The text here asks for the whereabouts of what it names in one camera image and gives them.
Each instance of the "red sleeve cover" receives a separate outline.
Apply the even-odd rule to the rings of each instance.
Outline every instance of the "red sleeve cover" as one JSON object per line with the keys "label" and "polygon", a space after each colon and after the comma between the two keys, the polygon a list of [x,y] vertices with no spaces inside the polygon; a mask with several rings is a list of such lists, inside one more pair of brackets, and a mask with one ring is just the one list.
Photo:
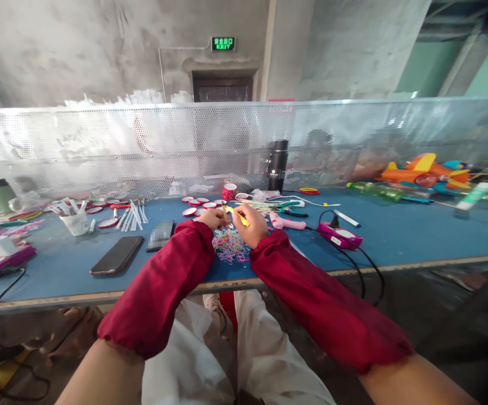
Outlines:
{"label": "red sleeve cover", "polygon": [[98,327],[98,337],[149,359],[169,340],[175,311],[214,260],[212,230],[188,220],[144,265]]}
{"label": "red sleeve cover", "polygon": [[250,252],[251,268],[330,357],[358,373],[414,353],[403,330],[298,253],[274,231]]}

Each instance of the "perforated metal panel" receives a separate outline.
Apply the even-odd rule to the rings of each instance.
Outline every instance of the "perforated metal panel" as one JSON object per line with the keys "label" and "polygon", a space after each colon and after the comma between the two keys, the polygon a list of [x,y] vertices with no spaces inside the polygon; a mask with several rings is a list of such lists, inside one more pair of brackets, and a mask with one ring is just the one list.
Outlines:
{"label": "perforated metal panel", "polygon": [[488,98],[3,109],[0,178],[49,198],[264,188],[277,139],[290,142],[287,187],[369,178],[422,152],[483,163]]}

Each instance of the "person's left hand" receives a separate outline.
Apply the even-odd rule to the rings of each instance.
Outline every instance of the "person's left hand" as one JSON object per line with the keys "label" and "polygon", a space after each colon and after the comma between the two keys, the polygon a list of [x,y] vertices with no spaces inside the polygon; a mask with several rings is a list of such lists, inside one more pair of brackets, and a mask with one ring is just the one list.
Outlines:
{"label": "person's left hand", "polygon": [[222,230],[231,223],[231,220],[223,217],[223,211],[215,208],[209,208],[201,214],[198,222],[206,224],[214,232],[216,229]]}

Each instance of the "green exit sign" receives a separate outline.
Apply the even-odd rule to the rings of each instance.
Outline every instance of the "green exit sign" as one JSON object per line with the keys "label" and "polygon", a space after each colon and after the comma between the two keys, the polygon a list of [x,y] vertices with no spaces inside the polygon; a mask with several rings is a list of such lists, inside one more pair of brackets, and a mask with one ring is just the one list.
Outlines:
{"label": "green exit sign", "polygon": [[235,37],[212,37],[212,51],[234,51]]}

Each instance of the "orange toy airplane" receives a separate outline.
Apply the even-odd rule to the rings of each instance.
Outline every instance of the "orange toy airplane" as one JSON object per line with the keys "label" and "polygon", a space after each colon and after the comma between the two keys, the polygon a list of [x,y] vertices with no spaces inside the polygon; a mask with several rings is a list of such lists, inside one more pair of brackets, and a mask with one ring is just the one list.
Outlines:
{"label": "orange toy airplane", "polygon": [[421,187],[433,187],[438,181],[447,182],[446,188],[470,188],[469,170],[452,170],[435,163],[436,154],[425,153],[417,156],[404,169],[398,169],[390,162],[386,170],[375,180],[389,183],[409,182]]}

